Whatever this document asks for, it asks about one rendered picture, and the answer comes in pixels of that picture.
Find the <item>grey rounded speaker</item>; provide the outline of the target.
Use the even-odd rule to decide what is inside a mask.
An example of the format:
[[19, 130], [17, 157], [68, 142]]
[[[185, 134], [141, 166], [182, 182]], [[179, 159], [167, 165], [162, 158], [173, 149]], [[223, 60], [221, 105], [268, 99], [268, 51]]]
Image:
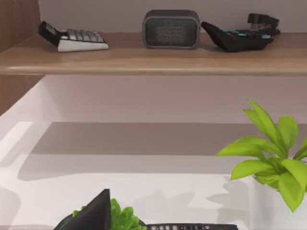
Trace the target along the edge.
[[201, 22], [193, 10], [155, 9], [142, 22], [142, 40], [147, 48], [195, 49], [199, 45]]

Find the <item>wooden shelf side panel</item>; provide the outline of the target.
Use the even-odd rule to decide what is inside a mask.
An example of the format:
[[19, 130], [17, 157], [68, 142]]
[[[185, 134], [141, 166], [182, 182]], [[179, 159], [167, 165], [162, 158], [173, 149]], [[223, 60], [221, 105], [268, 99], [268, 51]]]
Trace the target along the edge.
[[[37, 34], [38, 0], [0, 0], [0, 53]], [[0, 75], [0, 115], [10, 109], [43, 77]]]

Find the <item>black and white calculator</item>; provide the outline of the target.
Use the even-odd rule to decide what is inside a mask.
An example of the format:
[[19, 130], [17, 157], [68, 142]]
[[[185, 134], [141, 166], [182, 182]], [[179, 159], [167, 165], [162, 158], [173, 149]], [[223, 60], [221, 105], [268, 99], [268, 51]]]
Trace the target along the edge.
[[38, 27], [41, 37], [57, 48], [58, 52], [95, 51], [109, 49], [108, 43], [97, 31], [67, 29], [59, 31], [42, 21]]

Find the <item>black remote control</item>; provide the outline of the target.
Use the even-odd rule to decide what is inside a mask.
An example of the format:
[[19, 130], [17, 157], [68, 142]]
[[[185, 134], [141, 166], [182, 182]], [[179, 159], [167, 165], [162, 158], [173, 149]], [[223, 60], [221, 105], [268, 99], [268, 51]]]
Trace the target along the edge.
[[235, 224], [158, 223], [145, 226], [147, 230], [239, 230]]

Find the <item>black stapler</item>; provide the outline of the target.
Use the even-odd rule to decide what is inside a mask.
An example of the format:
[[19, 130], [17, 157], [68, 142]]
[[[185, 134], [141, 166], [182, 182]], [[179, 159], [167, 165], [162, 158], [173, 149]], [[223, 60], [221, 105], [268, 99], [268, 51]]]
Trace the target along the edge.
[[279, 22], [279, 19], [267, 14], [250, 13], [248, 15], [248, 23], [252, 31], [262, 32], [271, 36], [280, 34]]

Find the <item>small green plant dark pot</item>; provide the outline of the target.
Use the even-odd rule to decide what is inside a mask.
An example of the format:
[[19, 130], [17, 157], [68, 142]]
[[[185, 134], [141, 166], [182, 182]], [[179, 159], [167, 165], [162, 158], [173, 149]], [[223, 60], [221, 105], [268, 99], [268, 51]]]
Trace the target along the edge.
[[132, 207], [121, 209], [115, 198], [110, 200], [111, 203], [111, 223], [110, 230], [147, 230], [139, 218], [134, 215]]

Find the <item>wooden shelf board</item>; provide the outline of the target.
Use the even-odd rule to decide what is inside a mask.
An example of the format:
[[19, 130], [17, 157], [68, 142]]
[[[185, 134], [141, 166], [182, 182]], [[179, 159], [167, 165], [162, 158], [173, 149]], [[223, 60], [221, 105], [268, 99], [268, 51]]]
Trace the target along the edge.
[[35, 35], [0, 53], [4, 75], [307, 76], [307, 34], [282, 34], [262, 51], [147, 49], [140, 33], [106, 33], [108, 50], [60, 53]]

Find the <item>green plant in white pot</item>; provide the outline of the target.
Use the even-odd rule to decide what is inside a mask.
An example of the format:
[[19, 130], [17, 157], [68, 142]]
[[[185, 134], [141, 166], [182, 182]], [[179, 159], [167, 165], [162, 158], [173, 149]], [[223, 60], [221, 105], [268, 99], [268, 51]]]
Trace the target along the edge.
[[249, 178], [251, 230], [307, 230], [307, 138], [289, 155], [299, 129], [289, 115], [275, 123], [256, 102], [243, 109], [264, 135], [244, 136], [223, 147], [217, 156], [242, 156], [230, 180]]

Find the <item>black calculator with teal keys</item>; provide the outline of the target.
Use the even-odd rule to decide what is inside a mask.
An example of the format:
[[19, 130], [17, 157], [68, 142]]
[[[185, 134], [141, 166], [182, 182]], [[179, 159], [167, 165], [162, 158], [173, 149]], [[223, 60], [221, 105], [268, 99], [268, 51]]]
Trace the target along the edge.
[[206, 31], [212, 42], [225, 52], [263, 50], [273, 42], [273, 38], [270, 35], [251, 30], [245, 32], [222, 30], [208, 22], [202, 22], [201, 27]]

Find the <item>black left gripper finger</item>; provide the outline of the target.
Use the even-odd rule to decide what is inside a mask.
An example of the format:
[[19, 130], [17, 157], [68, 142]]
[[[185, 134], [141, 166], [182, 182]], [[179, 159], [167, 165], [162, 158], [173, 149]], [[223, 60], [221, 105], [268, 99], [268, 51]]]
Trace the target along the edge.
[[104, 189], [78, 214], [70, 214], [53, 230], [110, 230], [110, 190]]

